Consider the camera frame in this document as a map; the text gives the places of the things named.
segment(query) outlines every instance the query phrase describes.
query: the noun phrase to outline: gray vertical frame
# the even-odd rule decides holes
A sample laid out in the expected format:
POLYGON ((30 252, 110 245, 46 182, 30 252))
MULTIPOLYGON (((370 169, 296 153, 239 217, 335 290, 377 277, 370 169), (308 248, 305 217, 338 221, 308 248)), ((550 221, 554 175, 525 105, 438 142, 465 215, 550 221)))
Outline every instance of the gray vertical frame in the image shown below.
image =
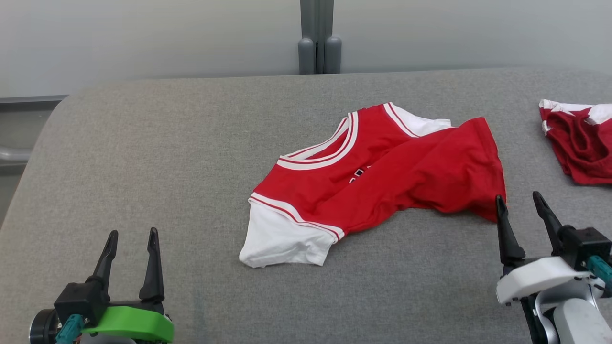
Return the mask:
POLYGON ((300 0, 300 74, 340 73, 342 41, 332 36, 334 0, 300 0))

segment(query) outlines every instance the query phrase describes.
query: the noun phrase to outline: white wall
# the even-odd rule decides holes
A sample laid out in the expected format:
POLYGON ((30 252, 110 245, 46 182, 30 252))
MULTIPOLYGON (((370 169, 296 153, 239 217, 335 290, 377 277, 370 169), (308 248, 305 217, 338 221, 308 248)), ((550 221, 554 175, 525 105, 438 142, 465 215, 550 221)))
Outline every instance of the white wall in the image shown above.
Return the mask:
POLYGON ((612 73, 610 0, 335 0, 341 71, 551 64, 612 73))
POLYGON ((110 80, 297 74, 298 0, 2 0, 0 97, 110 80))

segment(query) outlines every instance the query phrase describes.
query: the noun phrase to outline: folded clothing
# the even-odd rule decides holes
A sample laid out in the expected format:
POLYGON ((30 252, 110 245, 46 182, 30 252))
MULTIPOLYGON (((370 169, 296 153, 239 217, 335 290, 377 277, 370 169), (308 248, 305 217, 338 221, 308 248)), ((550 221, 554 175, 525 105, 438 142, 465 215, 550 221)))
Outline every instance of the folded clothing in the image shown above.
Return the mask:
POLYGON ((506 196, 504 176, 484 118, 452 127, 393 103, 361 109, 329 140, 279 158, 249 198, 240 260, 323 265, 345 235, 407 208, 495 221, 497 194, 506 196))
POLYGON ((612 104, 540 101, 542 130, 563 172, 582 185, 612 184, 612 104))

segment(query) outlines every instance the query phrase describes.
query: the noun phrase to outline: gray table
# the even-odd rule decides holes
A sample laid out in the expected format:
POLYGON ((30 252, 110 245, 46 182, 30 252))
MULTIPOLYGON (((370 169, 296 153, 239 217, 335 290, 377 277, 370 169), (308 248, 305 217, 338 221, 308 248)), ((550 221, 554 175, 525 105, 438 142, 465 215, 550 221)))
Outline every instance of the gray table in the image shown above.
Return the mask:
MULTIPOLYGON (((564 176, 540 99, 612 102, 612 77, 480 69, 110 84, 71 95, 34 148, 0 230, 0 343, 93 270, 119 230, 109 292, 135 299, 149 228, 160 230, 176 343, 527 343, 519 306, 498 305, 495 226, 409 209, 333 246, 323 267, 238 260, 247 197, 279 155, 325 140, 345 114, 392 101, 458 125, 486 117, 508 206, 529 256, 550 245, 531 202, 612 237, 612 190, 564 176)), ((612 304, 602 301, 612 319, 612 304)))

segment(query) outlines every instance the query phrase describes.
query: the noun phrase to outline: gray metal pipe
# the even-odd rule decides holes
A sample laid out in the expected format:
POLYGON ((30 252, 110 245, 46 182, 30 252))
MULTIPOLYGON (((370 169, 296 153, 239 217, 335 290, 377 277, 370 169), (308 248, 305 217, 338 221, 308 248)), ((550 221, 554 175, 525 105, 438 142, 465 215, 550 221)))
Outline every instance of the gray metal pipe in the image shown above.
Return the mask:
POLYGON ((28 161, 31 153, 31 149, 7 148, 0 146, 0 160, 28 161))

